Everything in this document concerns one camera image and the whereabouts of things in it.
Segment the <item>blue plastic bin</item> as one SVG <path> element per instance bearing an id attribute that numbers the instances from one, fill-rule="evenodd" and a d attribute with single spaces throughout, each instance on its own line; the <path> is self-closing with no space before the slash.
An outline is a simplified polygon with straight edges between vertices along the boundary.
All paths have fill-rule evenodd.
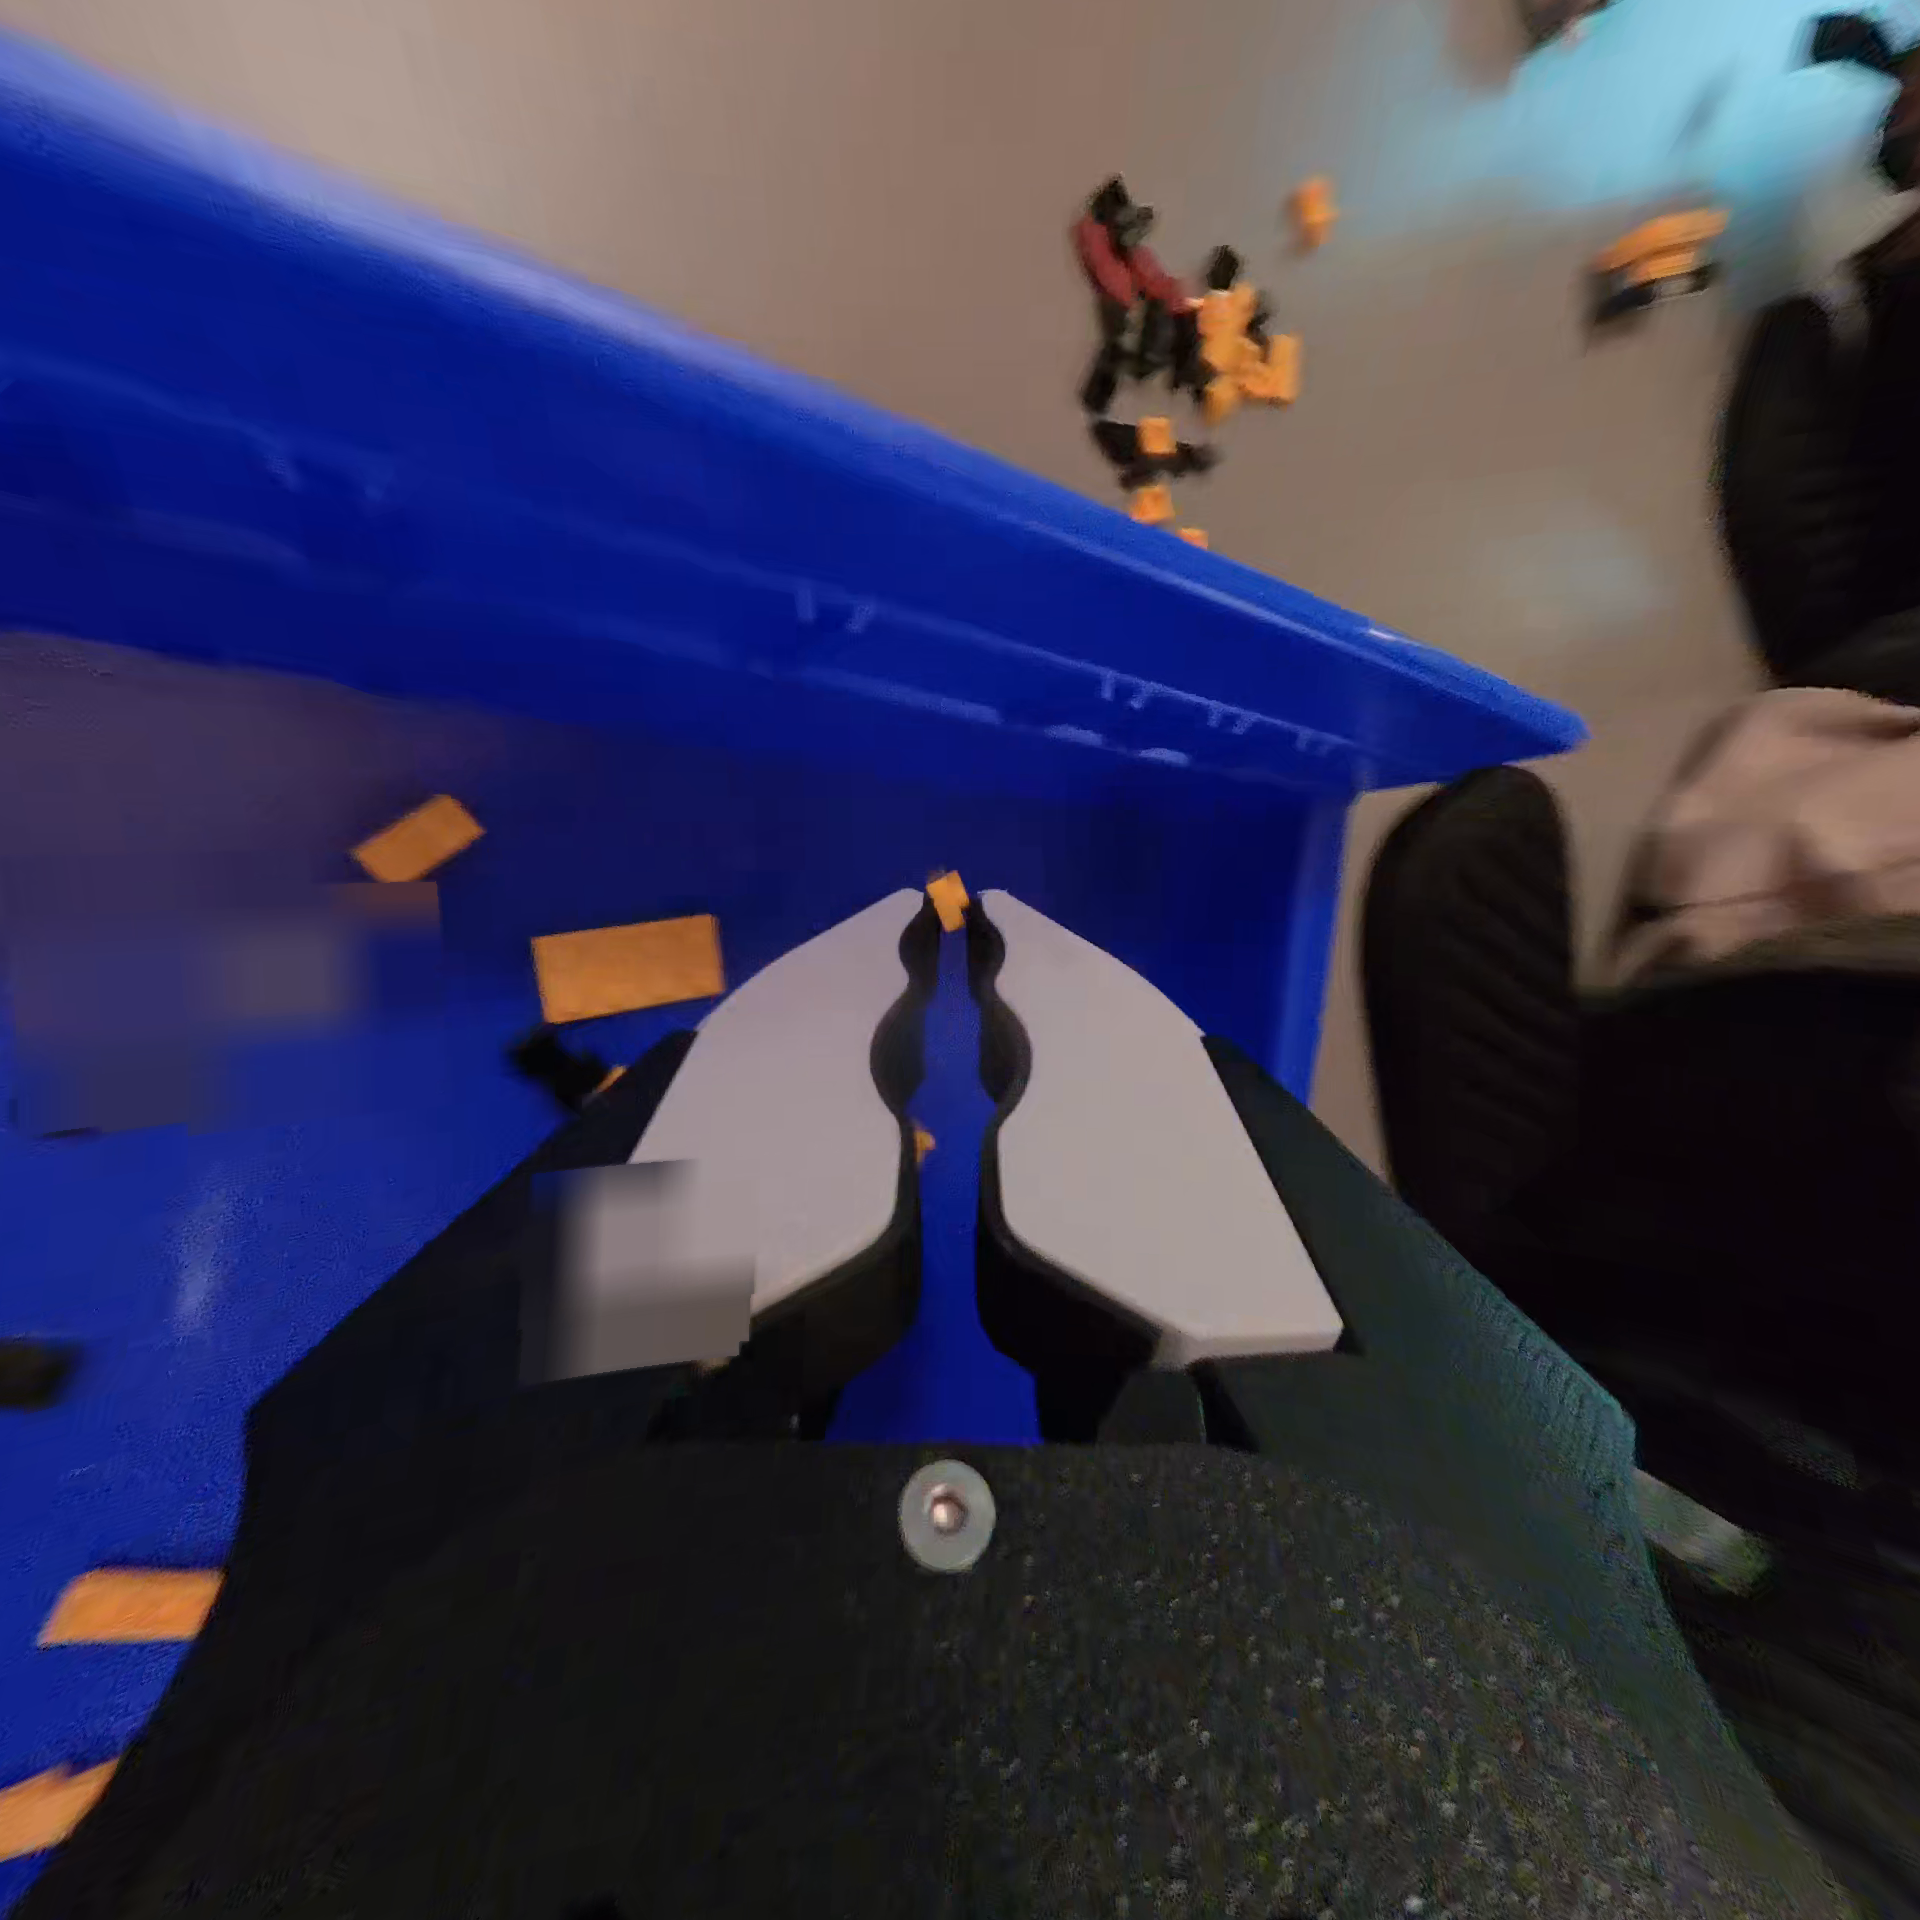
<path id="1" fill-rule="evenodd" d="M 1554 1811 L 1577 1470 L 1292 1078 L 1356 798 L 1582 719 L 12 32 L 3 132 L 6 1786 L 119 1755 L 15 1912 L 1392 1912 L 1450 1757 Z M 649 1293 L 700 1024 L 902 890 L 890 1232 Z M 988 890 L 1202 1029 L 1335 1350 L 1016 1255 Z M 536 936 L 695 915 L 513 1075 Z M 40 1647 L 90 1567 L 224 1590 Z"/>

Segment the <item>orange grey brick assembly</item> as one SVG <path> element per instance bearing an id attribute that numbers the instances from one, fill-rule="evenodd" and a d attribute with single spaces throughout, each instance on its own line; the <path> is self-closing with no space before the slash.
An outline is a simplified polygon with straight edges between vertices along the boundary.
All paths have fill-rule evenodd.
<path id="1" fill-rule="evenodd" d="M 1590 327 L 1609 330 L 1673 298 L 1705 292 L 1721 277 L 1726 207 L 1657 214 L 1603 246 L 1590 268 Z"/>

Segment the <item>grey desk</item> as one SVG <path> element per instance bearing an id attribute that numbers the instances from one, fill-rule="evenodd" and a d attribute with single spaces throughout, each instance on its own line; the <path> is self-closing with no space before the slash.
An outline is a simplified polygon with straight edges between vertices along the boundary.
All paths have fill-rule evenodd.
<path id="1" fill-rule="evenodd" d="M 1250 254 L 1306 392 L 1202 525 L 1576 707 L 1590 954 L 1694 727 L 1752 680 L 1707 444 L 1779 263 L 1774 4 L 6 4 L 6 24 L 1084 492 L 1065 213 L 1111 174 Z M 1721 275 L 1590 327 L 1620 232 Z"/>

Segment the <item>pink sweatshirt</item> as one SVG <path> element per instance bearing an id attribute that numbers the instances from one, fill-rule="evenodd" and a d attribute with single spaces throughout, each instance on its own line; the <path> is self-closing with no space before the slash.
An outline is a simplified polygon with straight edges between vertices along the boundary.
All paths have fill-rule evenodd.
<path id="1" fill-rule="evenodd" d="M 1632 845 L 1614 989 L 1726 968 L 1916 968 L 1919 711 L 1780 687 L 1694 746 Z"/>

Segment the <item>small black brick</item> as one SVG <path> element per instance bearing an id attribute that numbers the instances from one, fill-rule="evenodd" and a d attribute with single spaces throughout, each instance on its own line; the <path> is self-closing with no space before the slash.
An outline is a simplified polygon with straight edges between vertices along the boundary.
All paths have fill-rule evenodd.
<path id="1" fill-rule="evenodd" d="M 564 1112 L 584 1112 L 626 1071 L 625 1066 L 608 1063 L 591 1048 L 567 1044 L 551 1024 L 508 1044 L 506 1066 L 521 1084 L 546 1093 Z"/>

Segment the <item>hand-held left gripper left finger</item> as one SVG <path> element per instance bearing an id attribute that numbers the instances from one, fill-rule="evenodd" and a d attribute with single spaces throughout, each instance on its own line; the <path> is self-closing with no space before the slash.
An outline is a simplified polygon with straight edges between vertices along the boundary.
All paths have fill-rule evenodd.
<path id="1" fill-rule="evenodd" d="M 774 1311 L 890 1232 L 904 1135 L 874 1044 L 908 991 L 902 942 L 920 912 L 915 892 L 883 896 L 700 1024 L 632 1151 L 649 1293 Z"/>

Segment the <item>pile of small loose bricks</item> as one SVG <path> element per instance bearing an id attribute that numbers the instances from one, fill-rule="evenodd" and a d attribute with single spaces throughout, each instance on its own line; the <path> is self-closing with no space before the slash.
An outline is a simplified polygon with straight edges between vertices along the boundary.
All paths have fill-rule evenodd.
<path id="1" fill-rule="evenodd" d="M 1279 327 L 1242 252 L 1214 246 L 1199 275 L 1180 275 L 1156 226 L 1122 175 L 1092 187 L 1072 219 L 1095 324 L 1075 403 L 1129 522 L 1210 551 L 1185 492 L 1219 469 L 1234 419 L 1302 400 L 1306 346 Z"/>

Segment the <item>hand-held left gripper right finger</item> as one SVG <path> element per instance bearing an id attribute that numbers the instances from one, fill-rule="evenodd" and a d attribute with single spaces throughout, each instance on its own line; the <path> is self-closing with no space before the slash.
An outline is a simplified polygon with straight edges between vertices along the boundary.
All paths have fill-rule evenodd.
<path id="1" fill-rule="evenodd" d="M 1202 1029 L 1154 982 L 1003 890 L 988 1012 L 1016 1026 L 1000 1216 L 1020 1256 L 1195 1365 L 1338 1348 L 1344 1324 Z"/>

